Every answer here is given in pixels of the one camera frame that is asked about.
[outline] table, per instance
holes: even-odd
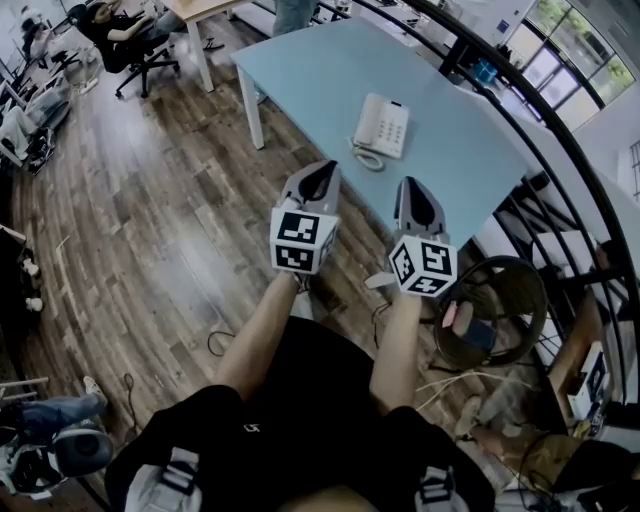
[[[200,75],[207,92],[213,91],[211,74],[207,67],[207,58],[202,49],[198,22],[214,14],[226,11],[227,16],[233,16],[233,7],[251,0],[160,0],[160,2],[176,13],[186,24],[191,38],[191,47],[196,55]]]
[[[327,157],[389,231],[398,184],[407,175],[431,190],[461,248],[527,171],[495,122],[428,62],[362,18],[336,21],[235,52],[253,144],[264,145],[257,84]],[[410,108],[402,160],[374,173],[351,154],[365,96]]]

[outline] blue jeans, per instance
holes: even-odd
[[[49,439],[65,427],[102,414],[105,407],[106,403],[98,395],[87,394],[24,402],[20,412],[29,435]]]
[[[273,37],[307,28],[318,0],[275,0],[276,22]]]

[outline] table leg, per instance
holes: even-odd
[[[240,88],[244,99],[244,109],[247,111],[251,140],[256,149],[264,147],[262,138],[262,126],[260,125],[260,113],[258,112],[258,99],[256,98],[256,88],[253,80],[242,69],[238,67],[238,78],[240,78]]]
[[[202,41],[200,41],[200,32],[198,31],[198,22],[187,22],[187,28],[189,29],[189,36],[191,37],[191,49],[196,55],[198,67],[200,68],[200,75],[204,82],[204,89],[207,92],[211,92],[213,91],[213,82],[211,81],[211,74],[209,73],[209,67],[207,66],[207,58],[204,56],[204,50],[202,49]]]

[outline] white shoe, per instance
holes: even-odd
[[[40,311],[42,311],[42,308],[44,307],[44,302],[42,302],[42,299],[39,299],[37,297],[34,297],[33,299],[25,299],[24,302],[27,306],[27,311],[33,311],[34,313],[40,313]]]
[[[478,424],[478,413],[482,408],[482,399],[479,396],[472,396],[466,401],[460,413],[460,419],[453,429],[453,434],[457,438],[464,437],[473,427]]]
[[[104,394],[104,391],[102,391],[100,386],[98,386],[98,383],[95,381],[95,379],[89,377],[88,375],[85,375],[82,379],[82,382],[84,382],[84,390],[87,395],[98,395],[105,405],[109,403],[107,395]]]
[[[36,277],[40,273],[40,267],[31,261],[30,258],[26,258],[22,261],[22,270],[31,277]]]

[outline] telephone handset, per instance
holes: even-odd
[[[360,113],[358,128],[353,137],[354,153],[356,156],[360,155],[379,164],[376,166],[379,168],[374,170],[381,170],[384,163],[369,151],[392,158],[401,158],[408,122],[407,107],[395,101],[389,101],[378,94],[367,94]]]

